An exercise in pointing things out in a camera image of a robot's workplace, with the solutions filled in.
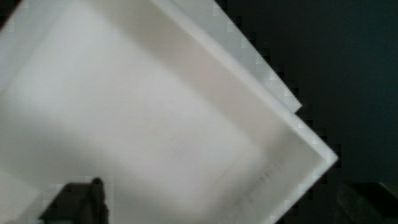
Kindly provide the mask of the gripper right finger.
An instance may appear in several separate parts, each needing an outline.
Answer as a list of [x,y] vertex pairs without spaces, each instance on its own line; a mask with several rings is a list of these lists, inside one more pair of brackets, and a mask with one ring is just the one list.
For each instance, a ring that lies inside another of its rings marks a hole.
[[332,224],[398,224],[398,184],[341,184]]

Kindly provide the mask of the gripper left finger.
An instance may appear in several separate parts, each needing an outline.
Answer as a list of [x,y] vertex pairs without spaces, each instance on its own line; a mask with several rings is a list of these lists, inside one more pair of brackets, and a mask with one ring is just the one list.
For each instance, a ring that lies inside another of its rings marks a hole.
[[108,224],[105,184],[68,183],[39,216],[43,224]]

